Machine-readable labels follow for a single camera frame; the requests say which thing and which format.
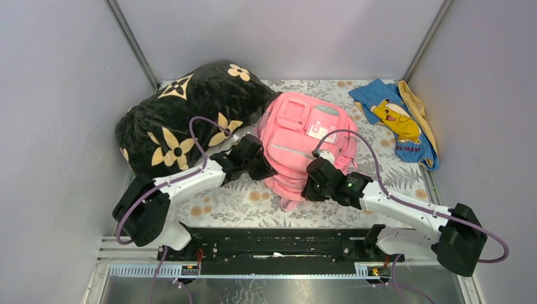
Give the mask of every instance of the reflective floor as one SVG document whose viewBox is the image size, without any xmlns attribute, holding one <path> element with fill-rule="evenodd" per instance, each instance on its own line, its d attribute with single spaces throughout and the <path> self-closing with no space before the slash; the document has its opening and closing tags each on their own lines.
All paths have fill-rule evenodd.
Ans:
<svg viewBox="0 0 537 304">
<path fill-rule="evenodd" d="M 419 288 L 436 304 L 464 303 L 457 277 L 439 267 L 397 266 L 398 282 Z M 109 277 L 104 304 L 146 304 L 149 278 Z M 394 287 L 373 288 L 349 279 L 197 279 L 188 284 L 194 304 L 339 304 L 404 303 Z M 403 291 L 410 303 L 425 304 L 423 296 Z M 189 303 L 187 293 L 170 279 L 158 279 L 154 304 Z"/>
</svg>

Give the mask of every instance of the yellow cartoon character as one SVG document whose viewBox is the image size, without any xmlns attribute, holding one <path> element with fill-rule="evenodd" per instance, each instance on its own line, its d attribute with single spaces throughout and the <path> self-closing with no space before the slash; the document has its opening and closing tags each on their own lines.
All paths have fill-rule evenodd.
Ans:
<svg viewBox="0 0 537 304">
<path fill-rule="evenodd" d="M 399 136 L 397 141 L 401 143 L 412 141 L 415 144 L 421 144 L 419 140 L 421 130 L 418 124 L 402 107 L 389 103 L 389 99 L 385 99 L 379 106 L 372 106 L 371 112 Z"/>
</svg>

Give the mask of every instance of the wall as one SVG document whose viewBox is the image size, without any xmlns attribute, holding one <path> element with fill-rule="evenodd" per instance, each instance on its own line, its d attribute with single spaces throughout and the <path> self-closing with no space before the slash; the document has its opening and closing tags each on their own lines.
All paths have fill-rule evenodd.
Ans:
<svg viewBox="0 0 537 304">
<path fill-rule="evenodd" d="M 459 0 L 410 85 L 427 105 L 450 205 L 467 203 L 511 256 L 480 265 L 487 304 L 536 303 L 537 2 Z M 483 257 L 501 247 L 491 240 Z"/>
<path fill-rule="evenodd" d="M 0 41 L 0 302 L 80 303 L 151 88 L 104 1 L 2 1 Z"/>
<path fill-rule="evenodd" d="M 442 0 L 119 0 L 157 77 L 231 59 L 261 79 L 400 79 Z"/>
</svg>

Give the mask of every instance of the backpack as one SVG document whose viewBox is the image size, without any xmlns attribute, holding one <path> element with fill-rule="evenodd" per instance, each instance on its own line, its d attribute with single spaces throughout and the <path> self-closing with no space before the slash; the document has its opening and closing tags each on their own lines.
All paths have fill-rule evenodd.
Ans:
<svg viewBox="0 0 537 304">
<path fill-rule="evenodd" d="M 282 93 L 267 108 L 257 128 L 264 154 L 278 174 L 264 179 L 275 194 L 282 197 L 280 206 L 291 211 L 305 201 L 301 193 L 306 186 L 306 167 L 315 158 L 312 151 L 328 132 L 338 129 L 357 131 L 345 111 L 325 101 L 295 92 Z M 357 139 L 339 132 L 321 145 L 334 156 L 333 164 L 344 174 L 354 164 Z"/>
</svg>

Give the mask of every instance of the black pillow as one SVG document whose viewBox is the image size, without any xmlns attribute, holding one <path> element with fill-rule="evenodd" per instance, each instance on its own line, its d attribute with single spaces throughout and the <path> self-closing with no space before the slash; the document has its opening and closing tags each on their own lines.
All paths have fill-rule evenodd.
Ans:
<svg viewBox="0 0 537 304">
<path fill-rule="evenodd" d="M 135 174 L 175 174 L 201 158 L 188 128 L 192 117 L 209 118 L 234 132 L 256 122 L 278 95 L 230 61 L 209 63 L 131 108 L 116 126 L 116 139 Z M 202 120 L 193 129 L 204 150 L 227 138 Z"/>
</svg>

